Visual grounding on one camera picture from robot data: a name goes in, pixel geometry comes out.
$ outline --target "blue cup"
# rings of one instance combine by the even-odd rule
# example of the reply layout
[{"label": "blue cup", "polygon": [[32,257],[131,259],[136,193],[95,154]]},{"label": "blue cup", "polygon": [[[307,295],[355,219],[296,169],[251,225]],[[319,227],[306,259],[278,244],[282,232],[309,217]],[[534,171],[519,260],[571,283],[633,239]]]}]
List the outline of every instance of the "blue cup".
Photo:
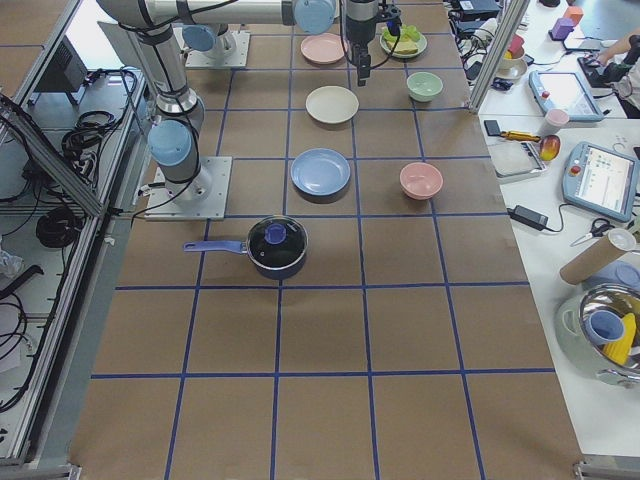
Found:
[{"label": "blue cup", "polygon": [[594,345],[605,345],[620,340],[624,335],[622,319],[608,310],[597,310],[584,322],[587,336]]}]

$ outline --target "stainless steel pot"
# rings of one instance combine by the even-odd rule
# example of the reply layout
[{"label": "stainless steel pot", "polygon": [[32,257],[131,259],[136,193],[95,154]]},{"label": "stainless steel pot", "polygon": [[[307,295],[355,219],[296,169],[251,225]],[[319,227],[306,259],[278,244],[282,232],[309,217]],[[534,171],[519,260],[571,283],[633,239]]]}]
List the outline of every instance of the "stainless steel pot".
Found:
[{"label": "stainless steel pot", "polygon": [[556,336],[567,358],[589,377],[610,385],[635,387],[640,384],[640,335],[633,340],[624,365],[607,358],[585,330],[585,319],[596,310],[609,310],[620,317],[636,315],[640,325],[640,292],[622,285],[600,285],[562,304],[556,318]]},{"label": "stainless steel pot", "polygon": [[307,255],[307,231],[291,217],[272,215],[256,223],[246,241],[187,242],[185,252],[225,251],[247,255],[256,269],[272,280],[284,280],[300,271]]}]

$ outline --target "brown cylinder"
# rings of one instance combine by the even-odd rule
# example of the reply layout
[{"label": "brown cylinder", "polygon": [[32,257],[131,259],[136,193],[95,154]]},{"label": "brown cylinder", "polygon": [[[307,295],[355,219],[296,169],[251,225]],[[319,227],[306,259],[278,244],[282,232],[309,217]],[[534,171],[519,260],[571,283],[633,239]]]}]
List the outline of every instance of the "brown cylinder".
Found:
[{"label": "brown cylinder", "polygon": [[624,228],[614,228],[560,269],[560,277],[572,285],[585,281],[636,246],[634,236]]}]

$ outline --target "green bowl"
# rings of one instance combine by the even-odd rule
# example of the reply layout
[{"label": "green bowl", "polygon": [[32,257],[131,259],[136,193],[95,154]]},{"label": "green bowl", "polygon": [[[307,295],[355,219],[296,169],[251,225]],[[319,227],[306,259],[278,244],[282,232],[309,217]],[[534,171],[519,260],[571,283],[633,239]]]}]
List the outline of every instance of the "green bowl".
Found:
[{"label": "green bowl", "polygon": [[429,102],[442,92],[442,80],[430,72],[416,72],[407,78],[409,96],[416,102]]}]

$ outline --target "white mounting plate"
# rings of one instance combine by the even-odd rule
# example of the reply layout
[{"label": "white mounting plate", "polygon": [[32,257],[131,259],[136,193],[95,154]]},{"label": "white mounting plate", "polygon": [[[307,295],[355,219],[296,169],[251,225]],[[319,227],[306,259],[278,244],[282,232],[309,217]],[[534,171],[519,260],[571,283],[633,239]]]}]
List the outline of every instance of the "white mounting plate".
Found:
[{"label": "white mounting plate", "polygon": [[[157,188],[151,191],[147,208],[154,207],[144,213],[147,220],[212,220],[224,219],[224,211],[227,206],[227,193],[229,192],[229,179],[231,178],[231,157],[200,157],[202,168],[211,175],[211,192],[206,198],[193,200],[183,205],[169,202],[166,205],[155,208],[170,199],[167,190]],[[164,182],[164,175],[158,168],[154,182]]]},{"label": "white mounting plate", "polygon": [[247,31],[233,31],[231,35],[235,38],[235,51],[221,59],[213,59],[207,57],[202,52],[192,51],[187,56],[185,67],[193,70],[215,70],[223,68],[238,68],[247,66],[247,57],[249,56],[249,37],[251,34]]}]

